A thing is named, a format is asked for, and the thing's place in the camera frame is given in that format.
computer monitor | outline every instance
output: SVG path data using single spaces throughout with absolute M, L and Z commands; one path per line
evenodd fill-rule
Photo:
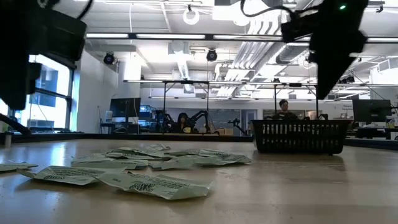
M 114 118 L 138 117 L 141 98 L 120 98 L 111 99 L 110 109 Z
M 353 109 L 357 122 L 386 122 L 386 116 L 391 116 L 389 100 L 353 100 Z

person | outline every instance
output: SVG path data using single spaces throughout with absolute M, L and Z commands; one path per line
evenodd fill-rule
M 180 113 L 178 116 L 177 123 L 173 128 L 174 133 L 184 133 L 185 128 L 190 128 L 188 125 L 188 115 L 186 113 Z
M 277 114 L 278 116 L 283 119 L 298 119 L 296 114 L 289 111 L 289 102 L 287 100 L 279 101 L 279 106 L 282 111 Z

man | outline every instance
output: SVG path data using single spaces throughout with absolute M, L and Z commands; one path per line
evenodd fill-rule
M 298 119 L 296 114 L 293 114 L 288 111 L 289 109 L 289 102 L 287 100 L 281 100 L 279 101 L 279 106 L 281 108 L 281 112 L 279 112 L 277 115 L 282 117 L 282 119 Z

black hair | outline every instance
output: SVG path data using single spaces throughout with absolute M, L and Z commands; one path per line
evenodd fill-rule
M 279 106 L 282 106 L 284 103 L 289 104 L 289 102 L 287 100 L 281 100 L 281 101 L 279 101 Z
M 178 123 L 179 125 L 181 125 L 181 118 L 182 118 L 182 117 L 184 117 L 184 118 L 185 118 L 185 122 L 187 122 L 188 115 L 187 115 L 186 113 L 180 113 L 179 116 L 178 116 L 178 120 L 177 120 L 177 123 Z

black plastic basket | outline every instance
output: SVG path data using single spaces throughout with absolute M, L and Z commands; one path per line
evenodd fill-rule
M 350 121 L 252 120 L 257 150 L 339 154 Z

